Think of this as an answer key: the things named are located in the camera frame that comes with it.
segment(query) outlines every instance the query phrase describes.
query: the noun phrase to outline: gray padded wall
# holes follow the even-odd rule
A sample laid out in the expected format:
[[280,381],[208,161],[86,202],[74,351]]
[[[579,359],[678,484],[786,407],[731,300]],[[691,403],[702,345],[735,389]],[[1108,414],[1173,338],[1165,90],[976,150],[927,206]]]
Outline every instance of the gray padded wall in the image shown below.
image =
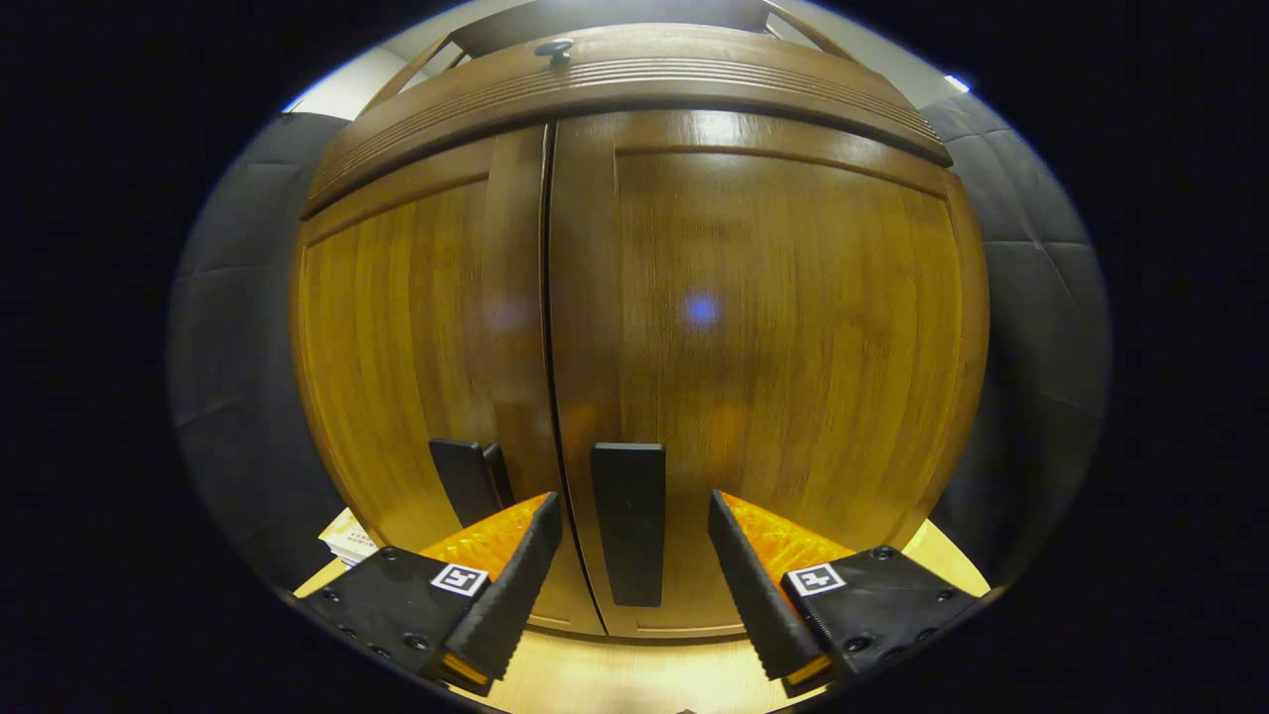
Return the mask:
[[1020,574],[1084,479],[1107,408],[1110,312],[1079,213],[1018,132],[972,94],[921,114],[970,193],[991,289],[978,415],[930,519],[997,586]]
[[208,197],[173,284],[169,399],[189,476],[245,561],[287,590],[330,562],[317,535],[344,509],[301,410],[287,289],[299,205],[348,123],[272,122]]

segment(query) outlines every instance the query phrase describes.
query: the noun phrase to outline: book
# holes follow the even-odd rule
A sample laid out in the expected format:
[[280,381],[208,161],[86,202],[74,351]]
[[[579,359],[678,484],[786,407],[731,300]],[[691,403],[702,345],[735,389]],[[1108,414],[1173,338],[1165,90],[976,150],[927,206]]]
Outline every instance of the book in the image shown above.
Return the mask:
[[317,538],[344,562],[345,569],[357,566],[379,549],[348,509],[335,516]]

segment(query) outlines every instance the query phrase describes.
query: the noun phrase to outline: wooden door panel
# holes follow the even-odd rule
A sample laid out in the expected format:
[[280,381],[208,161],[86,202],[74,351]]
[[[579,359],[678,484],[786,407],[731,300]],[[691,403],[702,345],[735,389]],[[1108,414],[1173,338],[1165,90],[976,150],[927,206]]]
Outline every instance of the wooden door panel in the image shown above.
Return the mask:
[[[854,549],[902,547],[963,445],[986,349],[954,176],[727,112],[561,122],[549,304],[565,469],[610,634],[740,632],[706,535],[721,488]],[[612,601],[589,450],[666,449],[662,605]]]
[[[520,501],[563,491],[542,331],[544,141],[538,126],[425,159],[301,232],[301,393],[332,479],[379,545],[420,550],[461,528],[433,439],[501,445]],[[530,621],[603,634],[570,540]]]

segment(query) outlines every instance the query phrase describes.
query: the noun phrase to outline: cabinet top molding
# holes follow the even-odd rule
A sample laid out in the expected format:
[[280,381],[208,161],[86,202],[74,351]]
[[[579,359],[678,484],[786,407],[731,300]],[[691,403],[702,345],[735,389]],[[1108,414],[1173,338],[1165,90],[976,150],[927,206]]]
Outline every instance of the cabinet top molding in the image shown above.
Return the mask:
[[466,141],[529,122],[642,108],[773,114],[952,165],[934,128],[907,99],[857,62],[706,25],[628,24],[569,36],[567,62],[552,62],[534,53],[538,41],[527,42],[476,57],[363,113],[326,150],[302,217]]

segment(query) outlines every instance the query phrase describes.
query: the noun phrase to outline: wooden cabinet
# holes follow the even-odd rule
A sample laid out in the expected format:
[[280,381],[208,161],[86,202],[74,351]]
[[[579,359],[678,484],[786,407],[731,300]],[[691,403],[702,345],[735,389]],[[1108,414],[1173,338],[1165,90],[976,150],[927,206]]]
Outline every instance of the wooden cabinet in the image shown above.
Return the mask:
[[[301,393],[378,543],[459,528],[429,440],[496,443],[516,498],[570,505],[530,623],[739,633],[709,490],[854,549],[934,507],[982,382],[978,230],[938,137],[854,62],[725,28],[574,37],[574,65],[483,55],[331,146],[296,251]],[[596,443],[665,448],[657,607],[614,599]]]
[[[416,161],[302,228],[301,394],[331,478],[379,545],[421,550],[459,529],[433,439],[499,444],[519,500],[563,491],[538,270],[546,138],[534,126]],[[533,614],[603,634],[570,544]]]
[[[608,632],[740,632],[706,538],[712,488],[857,550],[906,544],[985,364],[957,179],[858,136],[709,110],[561,120],[553,174],[560,435]],[[659,609],[613,602],[595,443],[666,450]]]

